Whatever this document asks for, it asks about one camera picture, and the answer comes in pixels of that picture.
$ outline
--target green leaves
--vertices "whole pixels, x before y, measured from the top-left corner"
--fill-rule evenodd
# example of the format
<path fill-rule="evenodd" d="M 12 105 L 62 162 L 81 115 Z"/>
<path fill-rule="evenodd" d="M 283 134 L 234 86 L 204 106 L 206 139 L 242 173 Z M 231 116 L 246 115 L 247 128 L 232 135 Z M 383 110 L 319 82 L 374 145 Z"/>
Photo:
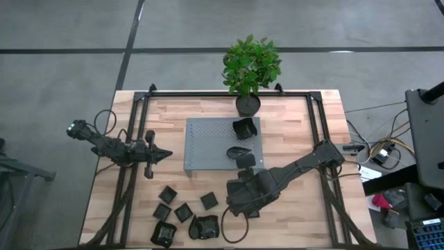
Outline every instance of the green leaves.
<path fill-rule="evenodd" d="M 270 73 L 270 79 L 271 79 L 271 81 L 276 80 L 277 77 L 278 77 L 278 73 L 277 73 L 276 69 L 272 69 L 272 70 L 271 70 L 271 73 Z"/>
<path fill-rule="evenodd" d="M 230 86 L 229 93 L 238 92 L 248 96 L 257 94 L 259 87 L 268 88 L 269 83 L 281 74 L 279 55 L 273 41 L 265 43 L 266 37 L 260 42 L 253 35 L 245 41 L 237 40 L 237 44 L 228 48 L 223 57 L 223 84 Z"/>
<path fill-rule="evenodd" d="M 253 34 L 248 35 L 247 40 L 245 40 L 245 43 L 249 44 L 251 41 L 253 41 Z"/>

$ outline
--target red object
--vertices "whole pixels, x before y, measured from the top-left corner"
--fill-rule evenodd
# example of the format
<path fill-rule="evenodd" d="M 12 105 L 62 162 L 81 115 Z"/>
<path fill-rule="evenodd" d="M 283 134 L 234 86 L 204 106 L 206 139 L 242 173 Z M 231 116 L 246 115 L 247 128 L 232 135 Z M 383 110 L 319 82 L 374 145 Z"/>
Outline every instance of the red object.
<path fill-rule="evenodd" d="M 375 196 L 372 199 L 372 203 L 373 205 L 380 207 L 380 208 L 385 208 L 385 209 L 390 209 L 390 203 L 382 196 L 382 194 L 375 194 Z"/>

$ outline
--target potted plant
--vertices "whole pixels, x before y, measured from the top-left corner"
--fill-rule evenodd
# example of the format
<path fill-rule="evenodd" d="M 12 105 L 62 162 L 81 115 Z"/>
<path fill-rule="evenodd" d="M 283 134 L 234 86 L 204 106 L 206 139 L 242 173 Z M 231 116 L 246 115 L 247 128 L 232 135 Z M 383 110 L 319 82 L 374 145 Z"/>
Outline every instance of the potted plant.
<path fill-rule="evenodd" d="M 280 75 L 281 60 L 273 44 L 266 37 L 260 41 L 249 35 L 245 41 L 228 48 L 223 57 L 223 84 L 230 86 L 229 93 L 237 92 L 236 109 L 241 117 L 253 116 L 261 101 L 257 96 L 259 87 L 268 88 Z"/>

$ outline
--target metal bracket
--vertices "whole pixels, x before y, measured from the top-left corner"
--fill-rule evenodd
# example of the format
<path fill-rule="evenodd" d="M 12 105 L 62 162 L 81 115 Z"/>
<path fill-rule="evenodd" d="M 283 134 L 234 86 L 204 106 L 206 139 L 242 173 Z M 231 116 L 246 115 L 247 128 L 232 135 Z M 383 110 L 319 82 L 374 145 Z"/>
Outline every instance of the metal bracket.
<path fill-rule="evenodd" d="M 279 95 L 280 95 L 280 96 L 285 95 L 285 92 L 284 92 L 284 90 L 282 89 L 282 86 L 280 85 L 280 83 L 276 83 L 275 90 L 278 90 L 278 91 L 279 91 Z"/>
<path fill-rule="evenodd" d="M 310 91 L 310 96 L 317 101 L 322 101 L 322 94 L 319 91 Z"/>
<path fill-rule="evenodd" d="M 135 92 L 133 96 L 133 101 L 139 101 L 146 96 L 146 92 Z"/>
<path fill-rule="evenodd" d="M 152 93 L 154 90 L 157 90 L 157 88 L 156 88 L 156 86 L 154 85 L 154 83 L 151 83 L 151 86 L 150 86 L 150 88 L 149 88 L 149 90 L 148 90 L 148 93 L 151 95 L 151 93 Z"/>

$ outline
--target wire bundle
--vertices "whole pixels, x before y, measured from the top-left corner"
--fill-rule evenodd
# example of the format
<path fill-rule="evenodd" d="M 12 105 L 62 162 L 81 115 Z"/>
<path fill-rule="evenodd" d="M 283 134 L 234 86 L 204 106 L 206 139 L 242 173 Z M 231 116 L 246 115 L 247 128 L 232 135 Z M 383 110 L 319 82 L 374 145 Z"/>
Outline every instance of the wire bundle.
<path fill-rule="evenodd" d="M 399 165 L 399 163 L 402 163 L 402 164 L 404 164 L 404 165 L 407 166 L 407 164 L 401 160 L 401 152 L 400 152 L 400 150 L 399 150 L 399 149 L 396 149 L 396 148 L 394 148 L 393 150 L 396 151 L 396 152 L 398 153 L 398 157 L 395 158 L 395 157 L 393 157 L 393 156 L 388 156 L 389 158 L 392 158 L 392 159 L 396 160 L 396 163 L 395 163 L 393 166 L 391 166 L 391 167 L 383 166 L 382 164 L 379 164 L 378 162 L 375 162 L 375 161 L 371 160 L 372 158 L 374 158 L 374 157 L 378 154 L 378 152 L 381 151 L 381 149 L 384 147 L 384 145 L 385 145 L 387 142 L 392 142 L 392 143 L 395 143 L 395 144 L 397 144 L 397 145 L 399 145 L 399 146 L 401 146 L 401 147 L 404 147 L 405 149 L 407 149 L 407 150 L 409 151 L 409 153 L 411 153 L 412 156 L 414 156 L 414 154 L 415 154 L 414 150 L 413 150 L 411 147 L 407 146 L 402 140 L 398 139 L 401 135 L 404 135 L 405 133 L 407 133 L 407 132 L 410 130 L 410 128 L 407 128 L 406 130 L 404 130 L 403 132 L 401 132 L 401 133 L 399 133 L 399 134 L 397 134 L 397 135 L 394 135 L 395 132 L 399 131 L 401 128 L 403 128 L 404 126 L 406 126 L 407 124 L 409 124 L 409 122 L 405 122 L 405 123 L 401 124 L 400 126 L 398 126 L 397 128 L 395 128 L 395 122 L 396 122 L 396 119 L 398 118 L 399 115 L 401 115 L 401 114 L 402 114 L 403 112 L 405 112 L 405 111 L 407 111 L 407 109 L 402 110 L 401 112 L 399 112 L 398 114 L 396 114 L 394 117 L 390 118 L 389 120 L 387 120 L 386 122 L 384 122 L 383 124 L 381 124 L 380 126 L 378 126 L 378 127 L 377 127 L 377 128 L 376 128 L 376 129 L 375 129 L 375 130 L 374 130 L 369 136 L 368 136 L 368 138 L 369 138 L 369 137 L 370 137 L 371 135 L 373 135 L 378 129 L 380 129 L 383 125 L 389 123 L 389 122 L 393 119 L 393 123 L 392 123 L 392 125 L 391 125 L 391 131 L 390 131 L 390 133 L 389 133 L 386 137 L 383 137 L 382 139 L 380 139 L 380 140 L 378 140 L 378 141 L 376 141 L 376 142 L 369 142 L 366 138 L 362 137 L 362 135 L 361 135 L 361 134 L 358 132 L 358 130 L 355 128 L 355 126 L 353 126 L 353 124 L 352 124 L 349 120 L 347 120 L 347 123 L 349 123 L 349 125 L 351 125 L 351 127 L 353 128 L 353 130 L 356 132 L 356 133 L 354 133 L 354 132 L 350 132 L 350 133 L 353 134 L 353 135 L 357 135 L 357 136 L 362 140 L 362 142 L 359 142 L 359 141 L 356 141 L 356 140 L 352 140 L 352 141 L 353 141 L 353 142 L 356 142 L 356 143 L 365 144 L 365 145 L 367 146 L 367 148 L 366 148 L 367 150 L 366 150 L 366 151 L 367 151 L 367 154 L 368 154 L 368 158 L 367 158 L 365 161 L 360 162 L 360 161 L 359 161 L 359 157 L 360 157 L 360 155 L 361 155 L 361 153 L 362 153 L 362 151 L 360 151 L 360 152 L 358 153 L 358 155 L 357 155 L 357 162 L 358 162 L 359 164 L 365 164 L 365 163 L 371 161 L 371 162 L 373 162 L 373 163 L 375 163 L 375 164 L 378 164 L 380 167 L 382 167 L 382 168 L 384 168 L 384 169 L 387 169 L 387 170 L 392 170 L 392 169 L 396 168 L 396 167 Z"/>

